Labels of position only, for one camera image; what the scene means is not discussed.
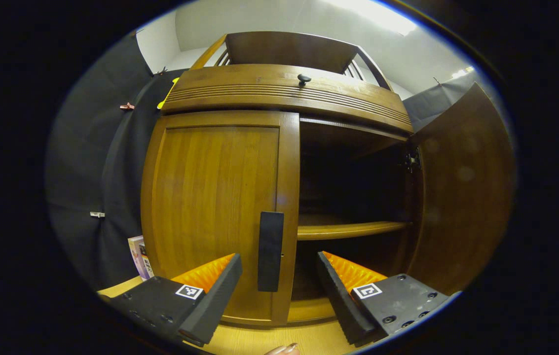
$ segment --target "door hinge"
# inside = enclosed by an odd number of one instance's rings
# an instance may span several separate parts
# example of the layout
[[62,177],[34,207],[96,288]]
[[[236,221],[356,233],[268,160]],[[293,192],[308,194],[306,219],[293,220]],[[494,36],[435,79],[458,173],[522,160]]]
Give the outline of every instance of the door hinge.
[[419,159],[419,147],[410,149],[404,156],[404,166],[409,173],[413,173],[413,169],[422,170],[422,162]]

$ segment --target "black handle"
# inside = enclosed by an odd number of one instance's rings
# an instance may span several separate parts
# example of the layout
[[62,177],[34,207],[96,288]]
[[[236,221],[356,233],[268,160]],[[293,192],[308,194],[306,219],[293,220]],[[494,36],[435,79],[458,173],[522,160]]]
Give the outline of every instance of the black handle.
[[260,249],[257,257],[257,290],[277,292],[281,243],[284,236],[284,213],[261,212]]
[[307,82],[312,80],[312,78],[310,78],[309,76],[305,76],[304,74],[297,75],[297,79],[299,79],[299,86],[300,87],[306,85]]

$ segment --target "ceiling light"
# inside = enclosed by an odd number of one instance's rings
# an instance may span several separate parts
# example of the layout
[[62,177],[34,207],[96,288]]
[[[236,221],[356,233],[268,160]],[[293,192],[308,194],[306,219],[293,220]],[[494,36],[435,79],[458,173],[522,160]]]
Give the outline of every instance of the ceiling light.
[[403,15],[396,13],[392,9],[385,7],[383,4],[372,0],[324,0],[337,7],[342,7],[349,11],[354,11],[373,22],[378,23],[381,27],[392,30],[406,36],[417,26]]
[[461,70],[459,70],[458,72],[454,72],[454,73],[452,74],[452,78],[453,78],[453,79],[456,79],[456,78],[459,78],[460,76],[464,76],[464,75],[466,75],[466,72],[464,72],[464,70],[461,69]]

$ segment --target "cabinet knob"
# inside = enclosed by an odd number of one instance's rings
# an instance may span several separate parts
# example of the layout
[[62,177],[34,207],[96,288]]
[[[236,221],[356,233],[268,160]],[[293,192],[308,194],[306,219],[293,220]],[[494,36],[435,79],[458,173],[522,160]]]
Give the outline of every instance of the cabinet knob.
[[306,83],[308,81],[311,81],[312,78],[310,78],[309,76],[305,76],[304,74],[299,74],[297,75],[297,79],[299,79],[299,86],[302,87],[304,85],[306,85]]

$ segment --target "ceiling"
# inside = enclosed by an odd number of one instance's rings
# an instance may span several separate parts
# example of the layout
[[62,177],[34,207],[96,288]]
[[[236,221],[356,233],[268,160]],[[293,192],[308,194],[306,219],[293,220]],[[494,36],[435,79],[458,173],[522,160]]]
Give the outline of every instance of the ceiling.
[[287,31],[360,45],[383,74],[417,94],[470,67],[455,49],[419,25],[407,36],[325,0],[197,0],[176,11],[180,50],[209,47],[223,34]]

